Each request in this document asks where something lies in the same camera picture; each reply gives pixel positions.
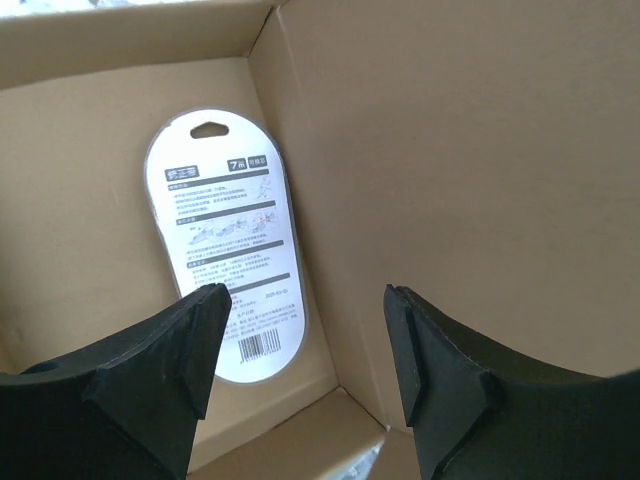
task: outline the white packaging card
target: white packaging card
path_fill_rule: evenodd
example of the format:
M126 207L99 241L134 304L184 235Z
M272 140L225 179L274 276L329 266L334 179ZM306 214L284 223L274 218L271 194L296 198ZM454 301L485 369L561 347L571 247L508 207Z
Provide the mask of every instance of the white packaging card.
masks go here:
M207 127L227 133L200 133ZM145 180L180 295L209 283L231 293L216 375L253 383L280 372L306 320L289 191L271 139L231 112L188 112L156 136Z

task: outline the hang hole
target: hang hole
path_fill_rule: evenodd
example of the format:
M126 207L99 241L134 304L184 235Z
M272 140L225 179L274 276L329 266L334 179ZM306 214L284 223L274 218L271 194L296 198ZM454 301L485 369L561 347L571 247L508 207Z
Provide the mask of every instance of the hang hole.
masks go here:
M206 122L191 130L191 138L224 137L229 133L229 127L215 122Z

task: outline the barcode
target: barcode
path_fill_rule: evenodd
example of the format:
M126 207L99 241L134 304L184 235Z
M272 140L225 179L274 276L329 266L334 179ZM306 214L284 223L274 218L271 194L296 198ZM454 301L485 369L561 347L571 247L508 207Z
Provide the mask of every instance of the barcode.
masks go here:
M251 362L265 355L271 355L279 352L282 348L277 328L244 338L238 342L238 347L240 347L240 355L242 356L241 363Z

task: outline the brown cardboard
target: brown cardboard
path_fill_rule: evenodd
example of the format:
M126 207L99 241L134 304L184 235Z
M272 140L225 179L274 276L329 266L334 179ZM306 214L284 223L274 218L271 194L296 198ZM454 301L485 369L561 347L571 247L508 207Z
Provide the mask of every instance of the brown cardboard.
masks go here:
M262 113L245 59L136 67L0 92L0 331L19 370L176 299L142 168L157 130L202 105ZM214 382L192 468L337 386L312 287L301 353L266 383Z
M421 480L413 436L391 429L367 480Z
M213 0L187 8L163 4L0 19L0 88L136 65L244 56L269 8L263 0Z
M380 443L384 434L360 405L336 391L189 478L326 478L349 458Z
M338 377L380 421L386 283L544 361L637 367L638 6L601 7L297 0L259 38L267 123L306 121L277 136Z
M0 91L1 367L175 298L141 165L167 119L204 105L283 151L312 331L286 374L214 383L192 469L220 458L194 478L317 478L379 438L364 410L393 427L372 478L417 478L387 283L544 361L637 367L639 6L295 0L262 28L270 3L0 22L0 87L17 87ZM338 383L355 401L285 421Z

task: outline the cardboard box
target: cardboard box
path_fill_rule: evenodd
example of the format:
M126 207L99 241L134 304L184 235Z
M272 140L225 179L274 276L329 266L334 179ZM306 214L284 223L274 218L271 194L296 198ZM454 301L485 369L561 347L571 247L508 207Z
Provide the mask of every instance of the cardboard box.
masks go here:
M418 478L387 283L549 363L635 367L638 8L226 0L0 21L0 362L175 300L142 166L169 118L218 106L283 152L310 334L273 380L214 383L194 478L321 478L384 439L371 478Z

